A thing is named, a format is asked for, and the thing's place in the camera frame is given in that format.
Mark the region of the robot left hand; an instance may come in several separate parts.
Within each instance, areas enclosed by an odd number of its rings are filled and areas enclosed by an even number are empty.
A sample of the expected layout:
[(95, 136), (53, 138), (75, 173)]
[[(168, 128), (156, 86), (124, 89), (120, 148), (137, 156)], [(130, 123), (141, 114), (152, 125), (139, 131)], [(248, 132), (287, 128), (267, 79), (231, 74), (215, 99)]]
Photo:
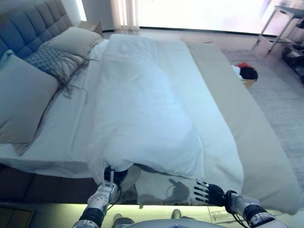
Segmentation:
[(107, 167), (104, 171), (104, 179), (109, 182), (115, 183), (120, 186), (128, 174), (128, 170), (125, 171), (115, 171), (111, 167)]

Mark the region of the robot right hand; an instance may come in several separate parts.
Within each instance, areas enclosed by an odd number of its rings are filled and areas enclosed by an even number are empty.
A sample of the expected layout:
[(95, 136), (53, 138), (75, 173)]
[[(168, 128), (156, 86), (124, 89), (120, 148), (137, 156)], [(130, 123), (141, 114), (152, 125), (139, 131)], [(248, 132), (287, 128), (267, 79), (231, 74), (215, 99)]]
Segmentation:
[(218, 207), (225, 205), (225, 193), (223, 189), (218, 185), (208, 184), (200, 179), (196, 179), (194, 195), (195, 200), (204, 202), (207, 205)]

